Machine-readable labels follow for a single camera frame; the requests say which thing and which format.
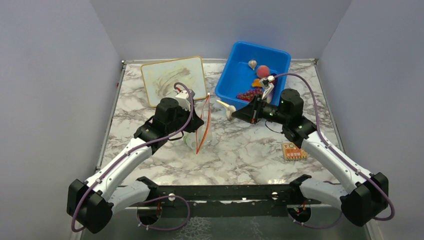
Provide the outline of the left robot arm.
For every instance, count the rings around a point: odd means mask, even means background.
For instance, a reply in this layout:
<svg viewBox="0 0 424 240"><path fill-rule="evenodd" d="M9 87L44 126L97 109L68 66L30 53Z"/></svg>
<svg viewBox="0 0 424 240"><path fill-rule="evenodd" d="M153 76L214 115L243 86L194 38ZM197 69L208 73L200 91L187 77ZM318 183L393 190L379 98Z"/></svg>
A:
<svg viewBox="0 0 424 240"><path fill-rule="evenodd" d="M146 178L125 187L120 184L171 137L180 132L195 132L203 124L194 103L185 91L174 98L163 98L155 114L106 167L85 181L75 179L69 185L66 212L72 217L72 232L88 230L96 234L125 208L136 203L149 206L163 198L157 197L156 184Z"/></svg>

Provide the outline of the pink peach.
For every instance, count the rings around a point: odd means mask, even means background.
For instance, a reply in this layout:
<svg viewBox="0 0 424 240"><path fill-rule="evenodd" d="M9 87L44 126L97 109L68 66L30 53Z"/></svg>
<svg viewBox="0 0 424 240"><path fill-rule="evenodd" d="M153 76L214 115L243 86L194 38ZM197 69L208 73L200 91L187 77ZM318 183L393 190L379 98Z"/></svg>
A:
<svg viewBox="0 0 424 240"><path fill-rule="evenodd" d="M256 69L256 75L259 79L266 78L271 74L271 71L268 66L266 65L260 65Z"/></svg>

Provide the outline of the clear zip top bag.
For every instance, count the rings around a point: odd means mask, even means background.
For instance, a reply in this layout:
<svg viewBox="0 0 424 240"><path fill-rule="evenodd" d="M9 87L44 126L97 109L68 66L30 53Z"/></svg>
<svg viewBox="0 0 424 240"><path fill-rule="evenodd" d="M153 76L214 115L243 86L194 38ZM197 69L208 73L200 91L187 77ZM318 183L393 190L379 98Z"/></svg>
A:
<svg viewBox="0 0 424 240"><path fill-rule="evenodd" d="M207 93L207 96L204 100L196 104L195 111L196 111L196 114L199 117L201 117L201 119L204 121L204 124L196 132L186 133L186 135L192 134L192 140L193 140L192 147L189 147L189 148L193 150L195 154L197 155L200 153L203 147L206 147L207 145L211 144L211 142L214 139L213 133L212 133L212 127L211 127L211 122L212 122L211 94L209 92Z"/></svg>

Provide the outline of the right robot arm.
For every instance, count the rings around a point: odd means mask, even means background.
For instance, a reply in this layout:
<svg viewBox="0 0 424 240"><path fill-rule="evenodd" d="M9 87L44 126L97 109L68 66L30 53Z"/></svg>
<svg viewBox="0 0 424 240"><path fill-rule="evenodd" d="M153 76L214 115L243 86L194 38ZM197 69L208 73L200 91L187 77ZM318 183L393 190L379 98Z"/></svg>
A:
<svg viewBox="0 0 424 240"><path fill-rule="evenodd" d="M298 177L288 190L292 202L317 200L341 210L355 226L364 226L388 207L388 178L381 172L373 174L362 168L329 142L303 115L303 107L304 101L298 91L284 89L278 105L267 103L258 94L231 116L251 124L259 120L281 124L287 140L318 160L339 181L332 185L309 175Z"/></svg>

